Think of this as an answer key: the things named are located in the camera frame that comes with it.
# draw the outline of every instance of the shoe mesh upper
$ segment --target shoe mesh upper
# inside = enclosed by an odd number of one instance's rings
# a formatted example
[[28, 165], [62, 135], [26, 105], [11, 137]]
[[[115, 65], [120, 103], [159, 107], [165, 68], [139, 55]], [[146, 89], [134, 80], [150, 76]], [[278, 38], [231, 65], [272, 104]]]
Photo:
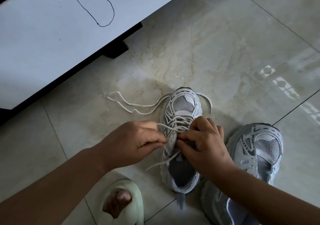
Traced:
[[174, 108], [175, 112], [176, 111], [188, 111], [190, 113], [193, 113], [195, 107], [190, 102], [187, 102], [187, 100], [184, 96], [179, 96], [173, 102], [173, 108]]
[[256, 140], [255, 145], [257, 149], [261, 149], [262, 151], [269, 154], [274, 161], [277, 161], [280, 156], [280, 145], [278, 143], [278, 140], [273, 139], [271, 141], [266, 140]]

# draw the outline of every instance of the marble floor tile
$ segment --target marble floor tile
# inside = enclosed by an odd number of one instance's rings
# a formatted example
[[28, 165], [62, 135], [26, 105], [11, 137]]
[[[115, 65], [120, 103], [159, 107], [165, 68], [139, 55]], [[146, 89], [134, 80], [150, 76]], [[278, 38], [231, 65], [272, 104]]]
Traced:
[[[66, 161], [40, 102], [0, 126], [0, 144], [0, 202]], [[95, 223], [82, 200], [63, 224]]]
[[[243, 124], [277, 122], [320, 89], [320, 54], [251, 0], [172, 0], [142, 24], [126, 39], [127, 52], [98, 58], [42, 99], [68, 158], [126, 121], [158, 122], [162, 105], [130, 114], [106, 98], [112, 91], [149, 105], [189, 86], [212, 100], [210, 114], [201, 98], [203, 113], [227, 138]], [[97, 196], [123, 177], [140, 187], [146, 220], [170, 203], [159, 170], [144, 171], [158, 161], [155, 152], [107, 174], [86, 197], [93, 215]]]
[[320, 50], [320, 0], [253, 0]]
[[284, 139], [275, 187], [320, 207], [320, 92], [275, 126]]
[[156, 224], [186, 224], [186, 225], [210, 225], [204, 216], [201, 206], [200, 196], [205, 179], [188, 195], [186, 195], [186, 209], [180, 210], [177, 201], [174, 200], [151, 219], [146, 221], [146, 225]]

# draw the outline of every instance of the black marker drawing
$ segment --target black marker drawing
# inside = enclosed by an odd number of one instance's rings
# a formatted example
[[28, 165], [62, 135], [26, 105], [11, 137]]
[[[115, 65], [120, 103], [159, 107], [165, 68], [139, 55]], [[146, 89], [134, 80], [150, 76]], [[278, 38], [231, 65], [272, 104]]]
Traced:
[[114, 18], [114, 9], [109, 0], [77, 0], [100, 27], [110, 25]]

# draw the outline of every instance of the person's right hand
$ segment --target person's right hand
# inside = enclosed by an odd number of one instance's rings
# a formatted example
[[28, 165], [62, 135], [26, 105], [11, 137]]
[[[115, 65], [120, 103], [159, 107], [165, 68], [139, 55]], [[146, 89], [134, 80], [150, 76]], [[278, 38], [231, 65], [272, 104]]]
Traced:
[[[176, 142], [181, 152], [191, 165], [213, 183], [222, 181], [237, 169], [223, 142], [223, 129], [211, 118], [200, 116], [190, 125], [190, 130], [178, 136]], [[191, 140], [197, 144], [197, 150], [183, 140]]]

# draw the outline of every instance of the finger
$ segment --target finger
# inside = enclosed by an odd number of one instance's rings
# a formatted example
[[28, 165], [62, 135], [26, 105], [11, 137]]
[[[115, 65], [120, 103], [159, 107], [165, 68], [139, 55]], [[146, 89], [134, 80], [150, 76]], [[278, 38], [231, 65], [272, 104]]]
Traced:
[[134, 124], [140, 127], [158, 130], [157, 123], [154, 121], [135, 121]]
[[189, 145], [187, 145], [182, 140], [177, 140], [176, 145], [181, 150], [181, 153], [186, 156], [186, 158], [191, 161], [194, 159], [197, 151], [191, 148]]
[[145, 158], [149, 154], [151, 154], [154, 150], [158, 148], [162, 148], [165, 144], [162, 142], [150, 142], [143, 145], [141, 148], [138, 149], [139, 154], [142, 158]]
[[223, 131], [223, 128], [222, 128], [222, 126], [217, 126], [217, 128], [218, 128], [218, 132], [219, 132], [219, 134], [220, 134], [220, 136], [221, 136], [221, 138], [222, 138], [222, 140], [224, 139], [224, 131]]
[[178, 138], [181, 139], [181, 140], [191, 140], [191, 141], [194, 141], [194, 142], [200, 142], [202, 136], [201, 136], [201, 133], [199, 131], [188, 130], [188, 131], [185, 131], [183, 133], [180, 133], [178, 135]]
[[214, 130], [218, 132], [217, 125], [214, 123], [214, 121], [211, 118], [207, 118], [207, 120], [210, 123], [210, 125], [214, 128]]
[[204, 116], [199, 116], [198, 118], [194, 119], [194, 121], [191, 123], [190, 129], [198, 129], [199, 131], [210, 131], [212, 130], [212, 126]]
[[139, 138], [141, 138], [141, 146], [147, 142], [168, 142], [168, 139], [161, 132], [149, 128], [142, 128]]

